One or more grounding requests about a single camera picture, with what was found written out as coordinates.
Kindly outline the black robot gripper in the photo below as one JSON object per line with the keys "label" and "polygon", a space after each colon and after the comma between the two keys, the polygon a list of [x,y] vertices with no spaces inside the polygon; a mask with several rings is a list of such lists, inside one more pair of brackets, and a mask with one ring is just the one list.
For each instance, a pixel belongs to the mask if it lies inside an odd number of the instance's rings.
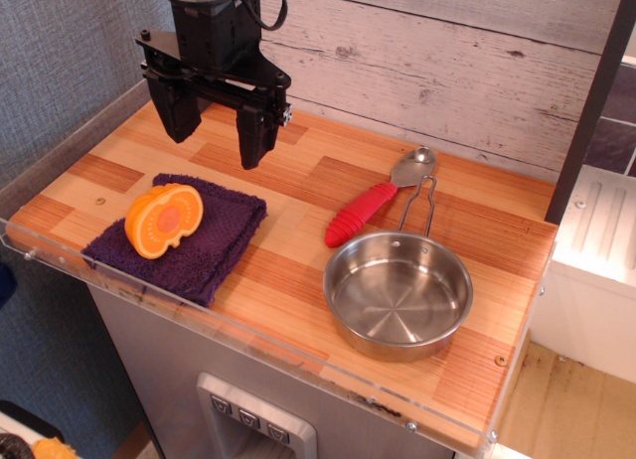
{"label": "black robot gripper", "polygon": [[143,29],[135,42],[151,99],[176,143],[201,123],[199,98],[237,111],[241,165],[258,166],[274,149],[278,127],[292,118],[286,91],[290,77],[260,51],[263,32],[282,27],[288,5],[272,24],[261,18],[260,0],[168,0],[174,29]]}

